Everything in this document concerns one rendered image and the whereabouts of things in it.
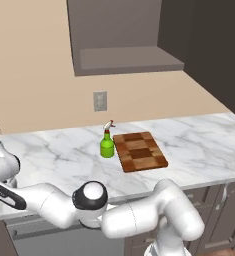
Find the wooden checkered cutting board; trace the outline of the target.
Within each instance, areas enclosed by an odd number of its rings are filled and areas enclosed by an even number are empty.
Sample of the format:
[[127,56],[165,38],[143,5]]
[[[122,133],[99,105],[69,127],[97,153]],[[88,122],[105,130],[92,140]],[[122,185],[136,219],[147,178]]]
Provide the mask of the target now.
[[168,166],[167,159],[150,132],[114,135],[113,140],[125,173]]

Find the brown lower drawer front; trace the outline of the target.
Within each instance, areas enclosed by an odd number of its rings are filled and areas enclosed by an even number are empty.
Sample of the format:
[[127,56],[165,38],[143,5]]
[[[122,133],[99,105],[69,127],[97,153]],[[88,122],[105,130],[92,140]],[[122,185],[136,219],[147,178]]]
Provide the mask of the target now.
[[124,256],[144,256],[147,247],[154,241],[154,231],[124,239]]

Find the grey wall outlet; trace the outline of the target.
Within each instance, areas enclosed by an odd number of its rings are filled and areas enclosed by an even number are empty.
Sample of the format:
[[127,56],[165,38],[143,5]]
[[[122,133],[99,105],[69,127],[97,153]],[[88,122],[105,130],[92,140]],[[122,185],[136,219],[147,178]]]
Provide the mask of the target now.
[[107,92],[97,91],[93,93],[94,111],[106,111],[107,110]]

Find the green spray bottle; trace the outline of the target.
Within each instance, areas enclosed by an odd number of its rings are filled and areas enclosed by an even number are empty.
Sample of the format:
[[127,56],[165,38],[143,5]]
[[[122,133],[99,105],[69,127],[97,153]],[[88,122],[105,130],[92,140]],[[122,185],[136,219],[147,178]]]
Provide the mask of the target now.
[[103,158],[111,158],[114,156],[114,141],[110,135],[110,128],[113,127],[113,121],[108,121],[104,126],[104,137],[100,142],[100,155]]

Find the brown cabinet drawer front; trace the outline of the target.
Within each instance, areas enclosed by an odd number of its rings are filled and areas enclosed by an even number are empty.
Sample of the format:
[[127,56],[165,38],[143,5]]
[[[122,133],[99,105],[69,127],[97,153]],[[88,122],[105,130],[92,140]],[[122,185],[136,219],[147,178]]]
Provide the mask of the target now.
[[211,205],[209,198],[209,187],[201,187],[185,190],[184,193],[196,208],[206,207]]

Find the grey dishwasher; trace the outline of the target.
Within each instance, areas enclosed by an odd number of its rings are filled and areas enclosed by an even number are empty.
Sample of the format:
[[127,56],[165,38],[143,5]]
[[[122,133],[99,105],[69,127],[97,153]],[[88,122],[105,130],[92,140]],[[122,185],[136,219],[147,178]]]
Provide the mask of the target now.
[[[5,224],[11,238],[15,229],[56,228],[39,216],[14,218]],[[101,230],[83,226],[78,230],[12,240],[19,256],[124,256],[123,239],[108,239]]]

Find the tall dark cabinet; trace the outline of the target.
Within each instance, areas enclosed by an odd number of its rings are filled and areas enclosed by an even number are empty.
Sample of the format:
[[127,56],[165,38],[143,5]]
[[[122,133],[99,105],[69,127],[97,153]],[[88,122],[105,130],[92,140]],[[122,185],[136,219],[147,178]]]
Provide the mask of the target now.
[[235,114],[235,0],[162,0],[157,45]]

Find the open grey wall cabinet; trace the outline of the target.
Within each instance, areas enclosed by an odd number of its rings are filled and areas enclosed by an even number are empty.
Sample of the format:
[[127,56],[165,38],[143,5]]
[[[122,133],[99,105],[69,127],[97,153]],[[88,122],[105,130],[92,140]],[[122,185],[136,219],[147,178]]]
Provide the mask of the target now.
[[179,71],[158,46],[162,0],[66,0],[77,76]]

